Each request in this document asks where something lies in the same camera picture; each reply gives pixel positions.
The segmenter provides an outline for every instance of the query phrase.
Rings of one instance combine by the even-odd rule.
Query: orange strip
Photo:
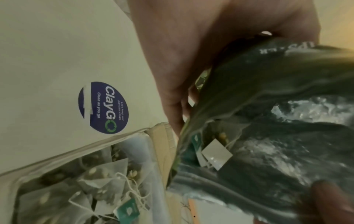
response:
[[[191,209],[193,223],[194,224],[200,224],[198,213],[197,213],[197,207],[195,206],[194,200],[193,199],[188,199],[188,203],[189,203],[189,208]]]

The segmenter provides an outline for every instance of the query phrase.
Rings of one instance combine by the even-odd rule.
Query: fingernail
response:
[[[322,181],[314,184],[313,192],[316,197],[336,209],[354,213],[353,204],[349,197],[336,185]]]

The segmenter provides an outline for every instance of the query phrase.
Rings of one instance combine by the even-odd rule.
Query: hand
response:
[[[129,0],[164,112],[179,134],[198,100],[194,83],[230,42],[269,31],[296,41],[318,41],[312,0]]]
[[[320,182],[312,187],[317,209],[325,224],[354,224],[354,207],[336,185]],[[254,224],[265,224],[254,220]]]

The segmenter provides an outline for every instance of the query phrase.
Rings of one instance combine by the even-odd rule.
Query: open bag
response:
[[[311,185],[354,196],[354,52],[257,36],[214,64],[168,189],[273,224],[319,220]]]

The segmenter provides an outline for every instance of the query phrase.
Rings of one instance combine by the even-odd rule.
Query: blue circular sticker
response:
[[[91,82],[90,126],[105,134],[116,134],[128,123],[128,106],[123,96],[103,82]],[[85,118],[84,88],[79,93],[79,110]]]

